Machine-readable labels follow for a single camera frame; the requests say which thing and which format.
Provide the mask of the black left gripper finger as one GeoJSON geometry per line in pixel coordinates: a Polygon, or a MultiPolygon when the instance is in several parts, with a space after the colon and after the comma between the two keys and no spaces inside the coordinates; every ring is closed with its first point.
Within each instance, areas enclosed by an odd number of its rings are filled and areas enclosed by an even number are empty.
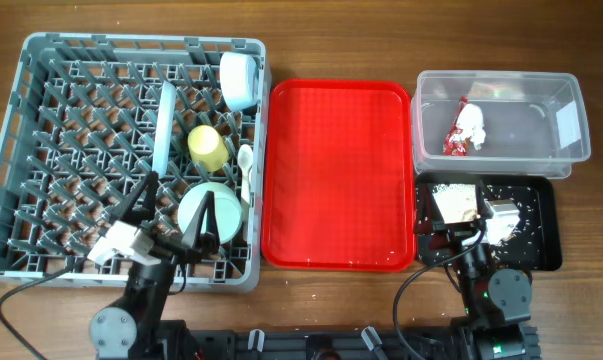
{"type": "Polygon", "coordinates": [[[180,203],[181,244],[195,250],[217,250],[220,236],[215,212],[215,194],[190,191],[180,203]]]}
{"type": "Polygon", "coordinates": [[[113,225],[116,221],[122,221],[130,225],[141,225],[143,221],[153,220],[158,185],[158,174],[151,171],[112,210],[109,223],[113,225]]]}

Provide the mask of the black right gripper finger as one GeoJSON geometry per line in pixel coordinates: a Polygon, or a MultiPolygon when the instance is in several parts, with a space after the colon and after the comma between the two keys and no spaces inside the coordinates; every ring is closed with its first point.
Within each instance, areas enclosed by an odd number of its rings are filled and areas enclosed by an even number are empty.
{"type": "Polygon", "coordinates": [[[478,218],[490,218],[488,202],[493,199],[491,190],[485,185],[481,178],[475,182],[475,196],[478,218]]]}
{"type": "Polygon", "coordinates": [[[414,233],[421,250],[440,250],[448,246],[447,227],[433,195],[433,184],[416,186],[416,223],[414,233]]]}

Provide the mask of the light green bowl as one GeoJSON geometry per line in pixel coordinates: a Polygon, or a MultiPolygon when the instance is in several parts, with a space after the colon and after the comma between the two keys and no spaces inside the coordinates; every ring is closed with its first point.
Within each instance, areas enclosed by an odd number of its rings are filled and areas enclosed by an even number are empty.
{"type": "Polygon", "coordinates": [[[205,182],[188,190],[179,203],[178,226],[182,232],[186,231],[201,200],[208,191],[214,193],[215,218],[220,244],[224,245],[234,238],[243,222],[242,205],[231,188],[224,184],[205,182]]]}

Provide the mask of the yellow plastic cup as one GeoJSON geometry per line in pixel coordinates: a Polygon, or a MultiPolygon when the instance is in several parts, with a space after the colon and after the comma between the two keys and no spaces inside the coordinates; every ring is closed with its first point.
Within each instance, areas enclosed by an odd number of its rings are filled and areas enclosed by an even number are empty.
{"type": "Polygon", "coordinates": [[[207,172],[220,170],[230,154],[222,136],[209,125],[199,125],[188,134],[187,145],[191,160],[201,164],[207,172]]]}

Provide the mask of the white plastic spoon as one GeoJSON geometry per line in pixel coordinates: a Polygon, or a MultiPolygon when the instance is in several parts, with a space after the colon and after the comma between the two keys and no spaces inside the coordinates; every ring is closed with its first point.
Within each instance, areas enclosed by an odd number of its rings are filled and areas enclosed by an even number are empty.
{"type": "Polygon", "coordinates": [[[237,152],[237,164],[241,171],[241,204],[243,221],[248,223],[250,208],[250,171],[253,165],[253,151],[248,144],[240,146],[237,152]]]}

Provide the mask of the light blue plate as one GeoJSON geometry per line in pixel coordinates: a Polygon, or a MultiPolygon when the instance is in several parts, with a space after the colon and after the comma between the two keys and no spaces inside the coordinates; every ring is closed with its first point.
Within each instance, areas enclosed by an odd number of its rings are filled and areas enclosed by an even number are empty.
{"type": "Polygon", "coordinates": [[[152,170],[159,178],[167,174],[175,107],[176,88],[170,82],[164,81],[159,100],[152,163],[152,170]]]}

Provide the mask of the red candy wrapper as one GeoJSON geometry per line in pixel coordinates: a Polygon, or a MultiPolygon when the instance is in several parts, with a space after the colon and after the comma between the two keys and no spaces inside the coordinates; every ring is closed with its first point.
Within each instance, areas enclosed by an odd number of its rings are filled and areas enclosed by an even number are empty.
{"type": "Polygon", "coordinates": [[[450,132],[447,134],[443,144],[443,154],[446,156],[467,156],[469,141],[461,137],[462,130],[457,122],[464,107],[468,104],[466,97],[461,97],[455,119],[452,123],[450,132]]]}

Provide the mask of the small blue food bowl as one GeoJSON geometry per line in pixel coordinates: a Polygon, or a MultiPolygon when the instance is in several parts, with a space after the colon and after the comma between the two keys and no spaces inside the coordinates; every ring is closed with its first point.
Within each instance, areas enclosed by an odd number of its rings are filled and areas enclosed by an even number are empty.
{"type": "Polygon", "coordinates": [[[258,69],[249,55],[226,52],[220,60],[222,96],[231,111],[242,111],[257,102],[258,69]]]}

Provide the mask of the white tissue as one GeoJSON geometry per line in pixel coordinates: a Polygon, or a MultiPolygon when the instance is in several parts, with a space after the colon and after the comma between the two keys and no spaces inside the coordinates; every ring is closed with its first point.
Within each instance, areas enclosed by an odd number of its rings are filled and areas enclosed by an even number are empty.
{"type": "Polygon", "coordinates": [[[480,150],[485,142],[484,117],[481,108],[475,104],[467,104],[460,111],[456,124],[458,132],[453,136],[456,141],[469,140],[476,150],[480,150]]]}

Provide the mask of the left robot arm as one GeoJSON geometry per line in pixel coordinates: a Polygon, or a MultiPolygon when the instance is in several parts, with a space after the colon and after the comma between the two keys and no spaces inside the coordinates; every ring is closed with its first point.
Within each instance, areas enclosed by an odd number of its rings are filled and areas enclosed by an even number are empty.
{"type": "Polygon", "coordinates": [[[220,236],[215,195],[204,193],[180,238],[142,227],[154,218],[158,174],[152,171],[112,210],[110,227],[88,255],[102,265],[119,254],[133,262],[123,295],[98,311],[89,326],[99,359],[203,359],[201,345],[183,320],[164,320],[162,313],[175,272],[216,254],[220,236]]]}

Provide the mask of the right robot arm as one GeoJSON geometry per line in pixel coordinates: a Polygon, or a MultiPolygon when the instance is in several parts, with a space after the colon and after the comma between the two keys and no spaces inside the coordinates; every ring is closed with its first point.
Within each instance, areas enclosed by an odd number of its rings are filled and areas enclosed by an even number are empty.
{"type": "Polygon", "coordinates": [[[511,200],[496,197],[480,180],[426,183],[417,190],[415,233],[429,238],[433,260],[457,279],[465,315],[451,332],[462,359],[539,359],[537,329],[531,318],[532,280],[527,270],[499,265],[490,247],[510,238],[520,220],[511,200]]]}

